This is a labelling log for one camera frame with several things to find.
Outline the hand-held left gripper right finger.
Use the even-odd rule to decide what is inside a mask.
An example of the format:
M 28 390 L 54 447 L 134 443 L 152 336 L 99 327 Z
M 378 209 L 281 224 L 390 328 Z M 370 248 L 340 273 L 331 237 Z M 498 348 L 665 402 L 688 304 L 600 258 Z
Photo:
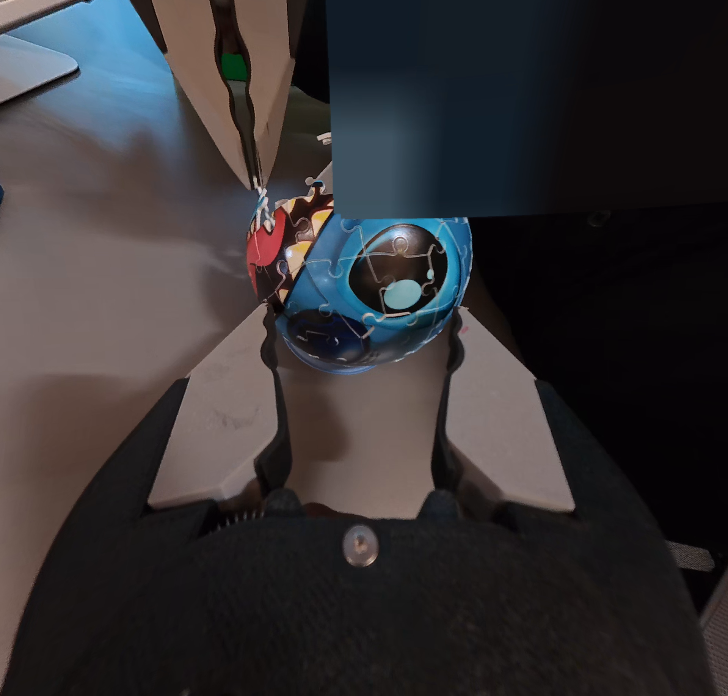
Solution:
M 432 478 L 470 515 L 575 508 L 535 378 L 464 307 L 453 313 Z

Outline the white puzzle piece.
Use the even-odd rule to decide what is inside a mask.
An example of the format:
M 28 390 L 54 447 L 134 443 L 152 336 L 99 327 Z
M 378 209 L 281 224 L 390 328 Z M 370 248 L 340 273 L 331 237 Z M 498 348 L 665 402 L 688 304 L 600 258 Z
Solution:
M 258 193 L 258 200 L 253 213 L 253 219 L 255 220 L 256 228 L 259 228 L 271 218 L 268 209 L 267 189 L 261 185 L 259 177 L 256 174 L 253 174 L 251 182 L 253 184 L 253 188 Z

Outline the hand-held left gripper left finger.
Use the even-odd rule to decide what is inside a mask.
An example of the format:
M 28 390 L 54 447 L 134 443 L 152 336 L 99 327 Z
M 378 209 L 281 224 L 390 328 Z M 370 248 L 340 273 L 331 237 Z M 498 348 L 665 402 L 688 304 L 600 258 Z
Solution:
M 263 303 L 191 370 L 151 507 L 230 500 L 253 481 L 256 460 L 286 429 L 276 352 L 275 314 Z

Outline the blue puzzle ball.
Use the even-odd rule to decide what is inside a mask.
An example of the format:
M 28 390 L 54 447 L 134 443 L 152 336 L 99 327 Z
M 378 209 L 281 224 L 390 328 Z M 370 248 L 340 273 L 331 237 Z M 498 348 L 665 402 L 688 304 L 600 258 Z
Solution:
M 464 298 L 468 218 L 342 218 L 332 163 L 308 185 L 307 194 L 268 205 L 261 227 L 252 214 L 248 227 L 250 282 L 278 335 L 301 361 L 377 366 L 413 355 Z

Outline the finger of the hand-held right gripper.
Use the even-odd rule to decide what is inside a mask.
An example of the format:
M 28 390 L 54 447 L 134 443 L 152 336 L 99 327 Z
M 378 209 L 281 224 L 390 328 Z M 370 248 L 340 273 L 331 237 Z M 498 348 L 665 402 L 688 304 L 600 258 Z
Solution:
M 217 56 L 213 0 L 151 0 L 173 75 L 233 173 L 252 183 L 234 101 Z
M 254 176 L 258 184 L 267 184 L 278 156 L 294 68 L 287 0 L 233 0 L 233 5 L 248 56 Z

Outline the blue ball stand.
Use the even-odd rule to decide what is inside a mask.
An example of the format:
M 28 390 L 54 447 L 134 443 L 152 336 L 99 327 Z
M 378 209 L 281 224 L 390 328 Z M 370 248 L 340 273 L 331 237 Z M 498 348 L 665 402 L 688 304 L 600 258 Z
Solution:
M 315 370 L 334 375 L 357 375 L 372 371 L 376 367 L 374 364 L 349 364 L 341 360 L 323 360 L 313 355 L 304 355 L 302 360 Z

